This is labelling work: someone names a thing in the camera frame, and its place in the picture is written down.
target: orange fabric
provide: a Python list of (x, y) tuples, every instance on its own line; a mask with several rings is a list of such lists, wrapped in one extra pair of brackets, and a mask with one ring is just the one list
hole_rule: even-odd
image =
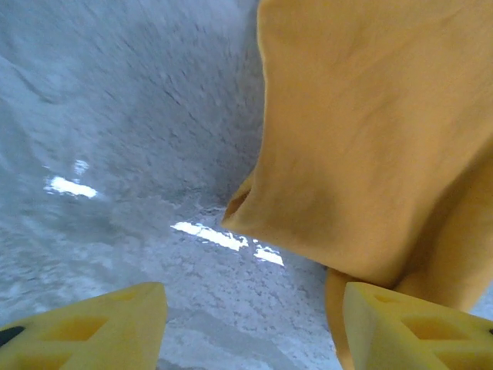
[(263, 0), (258, 28), (263, 143), (223, 226), (339, 271), (336, 316), (340, 276), (471, 308), (493, 275), (493, 2)]

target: yellow plastic piece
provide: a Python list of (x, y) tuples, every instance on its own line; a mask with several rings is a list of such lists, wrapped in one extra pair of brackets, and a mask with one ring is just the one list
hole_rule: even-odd
[(493, 370), (493, 321), (349, 283), (344, 323), (356, 370)]
[(11, 323), (1, 370), (155, 370), (166, 325), (160, 283), (144, 283)]

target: hole in yellow plastic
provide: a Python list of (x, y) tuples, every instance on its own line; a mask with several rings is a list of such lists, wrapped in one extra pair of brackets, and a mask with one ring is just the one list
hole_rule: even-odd
[(131, 301), (137, 295), (137, 290), (122, 291), (111, 294), (109, 297), (114, 301)]
[(489, 353), (444, 352), (436, 355), (450, 370), (493, 370), (493, 356)]
[(59, 370), (70, 358), (70, 354), (57, 356), (23, 355), (16, 370)]
[(424, 341), (457, 341), (468, 338), (442, 318), (405, 318), (402, 322), (414, 335)]
[(383, 295), (375, 295), (375, 298), (378, 301), (383, 302), (383, 303), (398, 303), (398, 301), (396, 301), (395, 299), (389, 298), (389, 297), (385, 297)]
[(70, 318), (55, 326), (42, 337), (44, 341), (87, 341), (106, 322), (107, 318)]

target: yellow cloth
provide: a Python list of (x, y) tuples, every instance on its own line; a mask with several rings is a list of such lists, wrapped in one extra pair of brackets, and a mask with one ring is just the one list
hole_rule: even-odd
[(223, 226), (468, 310), (493, 275), (493, 2), (263, 0), (257, 165)]

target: yellow foam block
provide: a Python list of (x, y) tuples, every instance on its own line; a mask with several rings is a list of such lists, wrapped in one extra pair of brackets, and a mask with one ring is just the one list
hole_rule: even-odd
[(155, 370), (166, 314), (160, 283), (37, 314), (0, 329), (0, 369)]
[(493, 370), (493, 321), (349, 283), (344, 323), (357, 370)]

